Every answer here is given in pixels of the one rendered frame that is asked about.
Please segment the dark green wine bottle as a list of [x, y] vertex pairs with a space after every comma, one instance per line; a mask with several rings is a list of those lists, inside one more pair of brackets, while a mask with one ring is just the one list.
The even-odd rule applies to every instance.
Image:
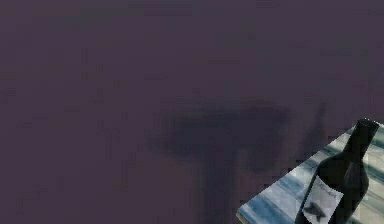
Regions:
[[359, 119], [343, 151], [319, 163], [294, 224], [347, 223], [369, 187], [363, 158], [378, 128]]

